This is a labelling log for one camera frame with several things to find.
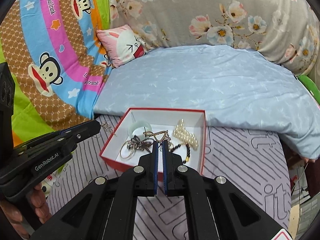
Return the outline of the pale green jade bangle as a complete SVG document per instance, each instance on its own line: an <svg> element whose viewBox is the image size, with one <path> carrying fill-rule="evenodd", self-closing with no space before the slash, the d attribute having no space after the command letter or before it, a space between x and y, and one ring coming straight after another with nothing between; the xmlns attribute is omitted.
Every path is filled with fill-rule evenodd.
<svg viewBox="0 0 320 240"><path fill-rule="evenodd" d="M142 134L136 135L134 132L137 129L144 129ZM140 140L144 140L146 139L148 136L144 134L144 132L151 132L152 131L152 127L151 125L143 120L137 121L135 123L133 123L129 129L128 129L128 136L130 139L133 139L135 136L138 137Z"/></svg>

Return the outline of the silver metal wristwatch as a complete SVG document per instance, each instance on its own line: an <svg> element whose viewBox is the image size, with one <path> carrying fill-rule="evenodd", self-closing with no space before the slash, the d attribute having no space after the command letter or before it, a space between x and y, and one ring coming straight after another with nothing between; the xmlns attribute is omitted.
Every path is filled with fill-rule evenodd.
<svg viewBox="0 0 320 240"><path fill-rule="evenodd" d="M136 151L147 151L151 153L150 147L153 145L153 139L140 140L138 137L134 137L132 140L136 145Z"/></svg>

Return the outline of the thin gold bangle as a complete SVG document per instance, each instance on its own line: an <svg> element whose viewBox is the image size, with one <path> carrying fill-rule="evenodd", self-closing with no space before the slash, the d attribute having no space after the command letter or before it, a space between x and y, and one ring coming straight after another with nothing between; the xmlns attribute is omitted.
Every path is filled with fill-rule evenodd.
<svg viewBox="0 0 320 240"><path fill-rule="evenodd" d="M119 155L123 160L131 159L136 152L136 145L132 140L127 140L120 148Z"/></svg>

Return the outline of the red jewelry box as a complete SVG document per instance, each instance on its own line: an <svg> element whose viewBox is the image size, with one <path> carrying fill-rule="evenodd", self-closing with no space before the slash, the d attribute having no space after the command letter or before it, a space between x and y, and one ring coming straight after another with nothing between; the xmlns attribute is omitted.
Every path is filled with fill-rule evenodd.
<svg viewBox="0 0 320 240"><path fill-rule="evenodd" d="M198 148L190 149L190 159L186 166L203 174L204 152L206 147L206 115L202 110L170 109L170 108L129 108L120 122L116 125L100 156L111 168L125 172L127 169L138 165L139 158L147 151L137 151L131 159L120 158L119 151L123 143L129 140L128 129L137 121L146 121L152 127L152 132L168 131L174 145L181 141L173 136L174 128L180 120L183 120L186 131L193 133L198 141Z"/></svg>

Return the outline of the light blue quilt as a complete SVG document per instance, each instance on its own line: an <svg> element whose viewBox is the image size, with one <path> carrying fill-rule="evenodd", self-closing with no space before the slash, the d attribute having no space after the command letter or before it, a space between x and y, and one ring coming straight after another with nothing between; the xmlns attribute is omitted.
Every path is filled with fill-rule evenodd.
<svg viewBox="0 0 320 240"><path fill-rule="evenodd" d="M200 109L208 126L272 131L295 152L319 158L319 105L291 71L252 50L160 48L111 71L93 108Z"/></svg>

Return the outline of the pink rabbit cushion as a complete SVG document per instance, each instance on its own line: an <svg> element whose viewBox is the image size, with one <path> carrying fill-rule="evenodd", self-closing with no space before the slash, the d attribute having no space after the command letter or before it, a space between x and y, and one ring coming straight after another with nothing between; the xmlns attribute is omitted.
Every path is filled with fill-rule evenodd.
<svg viewBox="0 0 320 240"><path fill-rule="evenodd" d="M113 29L97 30L96 35L116 68L145 55L140 36L127 24Z"/></svg>

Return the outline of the colourful monkey cartoon blanket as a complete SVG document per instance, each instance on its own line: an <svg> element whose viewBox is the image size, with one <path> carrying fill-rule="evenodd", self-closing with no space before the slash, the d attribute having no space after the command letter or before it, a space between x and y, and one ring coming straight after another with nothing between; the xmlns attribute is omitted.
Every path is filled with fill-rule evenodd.
<svg viewBox="0 0 320 240"><path fill-rule="evenodd" d="M1 23L1 61L15 82L14 145L93 118L111 66L97 29L108 0L16 0Z"/></svg>

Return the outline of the green plastic stool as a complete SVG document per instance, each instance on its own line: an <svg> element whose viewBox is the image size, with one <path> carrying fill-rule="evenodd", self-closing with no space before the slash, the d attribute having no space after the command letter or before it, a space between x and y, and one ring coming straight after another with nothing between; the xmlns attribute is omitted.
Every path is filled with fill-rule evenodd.
<svg viewBox="0 0 320 240"><path fill-rule="evenodd" d="M299 75L298 80L305 86L305 88L310 92L313 98L318 104L320 104L320 91L316 84L306 75Z"/></svg>

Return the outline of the grey floral duvet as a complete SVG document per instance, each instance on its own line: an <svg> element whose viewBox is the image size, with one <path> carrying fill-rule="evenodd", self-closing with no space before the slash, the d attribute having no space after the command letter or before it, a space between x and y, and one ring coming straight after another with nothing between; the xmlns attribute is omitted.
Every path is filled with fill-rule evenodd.
<svg viewBox="0 0 320 240"><path fill-rule="evenodd" d="M111 27L146 48L196 44L252 49L291 72L319 70L319 19L306 0L109 0Z"/></svg>

